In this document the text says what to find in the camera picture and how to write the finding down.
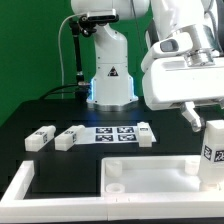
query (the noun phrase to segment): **warning label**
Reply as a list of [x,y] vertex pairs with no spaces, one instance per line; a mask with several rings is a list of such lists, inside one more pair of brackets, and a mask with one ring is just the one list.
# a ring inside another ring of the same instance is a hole
[[110,76],[110,77],[117,77],[117,76],[118,76],[118,73],[117,73],[117,70],[115,69],[115,67],[113,67],[113,68],[110,70],[108,76]]

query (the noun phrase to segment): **black tabletop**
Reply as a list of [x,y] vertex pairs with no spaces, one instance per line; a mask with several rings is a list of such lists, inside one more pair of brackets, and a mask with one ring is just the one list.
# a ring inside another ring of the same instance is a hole
[[[215,107],[197,109],[205,120],[223,119]],[[72,125],[86,127],[136,126],[148,122],[157,139],[152,148],[138,143],[74,145],[55,151],[54,140],[39,152],[26,152],[24,139],[42,126],[54,125],[55,136]],[[0,198],[24,160],[35,163],[35,177],[26,198],[100,196],[100,166],[105,157],[199,155],[203,131],[194,133],[179,109],[151,111],[143,98],[123,112],[87,108],[78,100],[36,100],[22,103],[0,128]],[[128,223],[224,223],[224,219],[132,220]]]

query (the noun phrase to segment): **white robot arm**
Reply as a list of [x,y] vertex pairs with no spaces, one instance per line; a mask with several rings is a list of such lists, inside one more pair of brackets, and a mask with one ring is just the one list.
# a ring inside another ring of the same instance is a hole
[[91,82],[88,106],[120,111],[135,104],[138,97],[134,95],[133,78],[128,73],[127,40],[123,34],[111,29],[109,23],[118,18],[133,19],[134,15],[144,15],[149,0],[71,0],[71,5],[75,14],[84,12],[80,21],[86,25],[86,29],[81,28],[84,35],[89,35],[88,23],[94,24],[96,74]]
[[[224,59],[217,57],[222,49],[213,29],[216,1],[152,0],[151,5],[159,41],[148,42],[142,62],[146,104],[152,110],[180,108],[199,131],[203,124],[195,105],[224,102]],[[212,19],[205,14],[208,6]]]

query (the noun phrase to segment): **cable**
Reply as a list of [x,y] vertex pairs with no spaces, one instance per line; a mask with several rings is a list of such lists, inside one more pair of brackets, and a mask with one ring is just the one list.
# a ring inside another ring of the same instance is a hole
[[71,91],[71,92],[53,92],[53,93],[49,93],[49,94],[46,94],[44,97],[42,96],[40,98],[40,100],[44,100],[46,97],[50,96],[50,95],[56,95],[56,94],[71,94],[71,93],[75,93],[76,91]]
[[51,95],[53,94],[55,91],[57,90],[61,90],[61,89],[66,89],[66,88],[71,88],[71,87],[76,87],[78,86],[77,84],[67,84],[67,85],[63,85],[63,86],[59,86],[59,87],[56,87],[56,88],[53,88],[51,89],[50,91],[48,91],[47,93],[45,93],[44,95],[42,95],[39,99],[40,100],[43,100],[45,99],[48,95]]
[[131,6],[132,6],[132,10],[133,10],[134,17],[135,17],[135,24],[136,24],[137,32],[138,32],[138,41],[139,41],[140,50],[141,50],[142,56],[144,57],[144,51],[143,51],[143,47],[142,47],[142,43],[141,43],[141,37],[140,37],[140,28],[139,28],[138,21],[137,21],[134,0],[131,0]]
[[69,19],[72,19],[72,18],[74,18],[76,16],[82,16],[84,14],[86,14],[86,13],[79,13],[79,14],[76,14],[76,15],[68,16],[62,22],[62,24],[60,26],[60,29],[59,29],[59,32],[58,32],[58,50],[59,50],[60,65],[61,65],[61,84],[62,84],[62,86],[65,83],[65,72],[64,72],[64,62],[63,62],[63,56],[62,56],[62,50],[61,50],[61,33],[62,33],[63,28],[64,28],[64,25],[66,24],[66,22]]
[[217,42],[217,46],[218,46],[220,52],[223,52],[221,44],[220,44],[220,41],[219,41],[218,27],[216,25],[215,16],[214,16],[214,14],[212,12],[213,6],[214,6],[214,0],[211,0],[208,9],[205,11],[205,14],[207,13],[210,16],[210,18],[211,18],[212,26],[213,26],[213,30],[214,30],[214,36],[215,36],[215,40]]

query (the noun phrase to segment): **green backdrop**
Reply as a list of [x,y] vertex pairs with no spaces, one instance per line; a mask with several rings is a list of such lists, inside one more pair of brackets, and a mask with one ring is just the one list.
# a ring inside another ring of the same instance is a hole
[[[0,125],[18,105],[61,85],[57,45],[62,21],[72,15],[70,0],[0,0]],[[141,42],[151,12],[138,20]],[[142,95],[143,58],[135,21],[121,21],[113,28],[129,41],[129,73],[135,79],[136,94]],[[93,38],[81,38],[83,70],[87,81],[95,73]],[[62,33],[65,83],[75,82],[75,56],[68,25]]]

